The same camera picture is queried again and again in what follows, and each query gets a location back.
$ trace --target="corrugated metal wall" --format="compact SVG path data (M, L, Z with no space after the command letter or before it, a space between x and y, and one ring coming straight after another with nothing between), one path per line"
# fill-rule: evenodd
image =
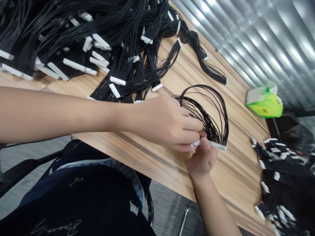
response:
M172 0L252 87L315 107L314 0Z

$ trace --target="cable bundle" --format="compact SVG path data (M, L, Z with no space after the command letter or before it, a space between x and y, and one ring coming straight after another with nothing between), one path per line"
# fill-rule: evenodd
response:
M28 80L35 70L69 80L101 69L107 75L90 99L133 103L134 93L140 102L150 89L161 89L181 40L160 63L158 51L163 38L179 32L196 51L202 69L226 83L204 61L198 35L187 29L168 0L10 0L0 2L0 17L1 70Z
M315 154L304 160L277 139L265 140L265 147L252 141L263 169L257 212L272 221L277 236L315 234Z
M188 92L191 88L201 88L207 91L207 93ZM201 94L212 101L219 113L220 123L217 123L196 100L186 97L187 94L192 93ZM227 150L226 143L229 136L228 117L224 99L216 90L207 85L194 85L185 89L180 96L175 95L173 97L179 101L182 107L189 110L190 117L203 122L203 128L207 133L207 138L211 142L211 146L224 151Z

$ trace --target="plastic bag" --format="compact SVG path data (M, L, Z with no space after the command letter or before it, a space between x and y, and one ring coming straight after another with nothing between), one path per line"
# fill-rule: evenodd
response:
M246 94L246 106L260 118L280 117L283 104L277 92L277 85L273 82L269 82L267 87L251 89Z

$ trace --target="wood grain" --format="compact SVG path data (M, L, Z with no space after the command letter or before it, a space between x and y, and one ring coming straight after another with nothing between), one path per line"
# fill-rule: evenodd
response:
M185 17L184 20L189 28L194 28ZM159 94L181 94L185 88L195 84L207 84L223 96L230 126L228 150L219 151L211 176L239 226L255 235L274 235L270 223L265 223L253 207L261 194L261 168L251 147L250 137L255 137L260 142L268 138L270 135L266 122L245 106L249 86L200 33L199 37L209 56L208 62L224 71L228 85L222 85L207 76L201 70L195 52L188 45L183 45L177 61L161 80L163 89L149 93L147 98ZM159 50L160 61L167 57L175 42L175 37L163 39ZM101 71L98 76L83 75L67 82L45 78L43 82L29 85L28 81L12 81L12 78L1 74L0 85L41 89L85 98L94 91L104 76ZM194 98L209 114L216 116L217 111L208 100L198 95ZM185 165L189 159L188 154L149 143L131 133L80 133L74 136L184 197L197 201Z

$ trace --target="gray carpet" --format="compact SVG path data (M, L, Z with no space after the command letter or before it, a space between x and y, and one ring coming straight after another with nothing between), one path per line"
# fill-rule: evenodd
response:
M59 151L70 141L71 137L66 136L50 141L2 149L0 151L0 171L5 172L23 160L38 159ZM51 162L38 167L0 199L0 220L17 208L22 197L39 180ZM187 206L191 212L187 215L182 236L205 235L197 204L155 181L152 181L150 191L155 213L154 231L157 236L178 235ZM147 205L145 205L143 213L147 217ZM245 231L242 233L243 235L251 235Z

